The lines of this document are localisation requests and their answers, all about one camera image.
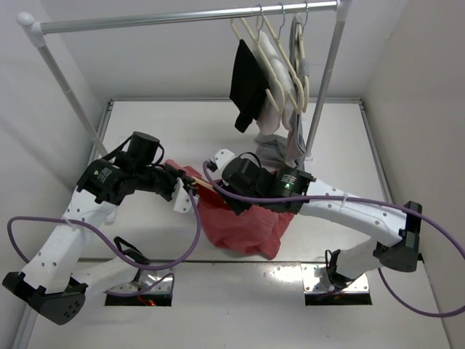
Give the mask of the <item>peach plastic hanger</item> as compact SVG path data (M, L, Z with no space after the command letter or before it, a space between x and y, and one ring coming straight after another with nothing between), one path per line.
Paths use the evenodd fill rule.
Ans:
M214 191L215 187L218 186L218 183L213 181L213 182L208 182L208 181L205 181L204 179L201 179L201 178L198 178L198 177L194 177L194 182L197 186L201 186L203 188L206 188L208 190L211 190L211 191Z

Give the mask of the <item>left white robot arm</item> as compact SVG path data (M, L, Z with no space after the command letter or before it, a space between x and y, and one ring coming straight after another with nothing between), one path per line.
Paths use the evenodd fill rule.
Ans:
M156 193L171 201L184 173L155 159L160 140L134 132L108 155L90 163L80 176L64 215L36 255L19 271L9 272L3 286L56 325L71 321L93 293L136 280L150 269L138 248L116 237L107 245L117 257L94 270L75 273L96 228L135 191Z

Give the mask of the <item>red t shirt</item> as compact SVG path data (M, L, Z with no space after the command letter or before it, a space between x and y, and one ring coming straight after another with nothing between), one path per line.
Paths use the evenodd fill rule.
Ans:
M281 238L294 215L276 213L251 206L236 215L219 194L199 185L198 211L203 231L217 248L246 255L260 255L268 260L279 252Z

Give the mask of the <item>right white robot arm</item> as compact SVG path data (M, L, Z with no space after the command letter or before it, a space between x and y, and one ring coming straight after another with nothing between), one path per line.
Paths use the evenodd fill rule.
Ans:
M370 270L416 271L422 206L414 201L399 208L365 203L308 172L289 166L270 172L226 149L213 155L207 168L220 175L219 193L236 214L260 206L320 218L367 235L369 239L357 246L327 252L320 280L332 292Z

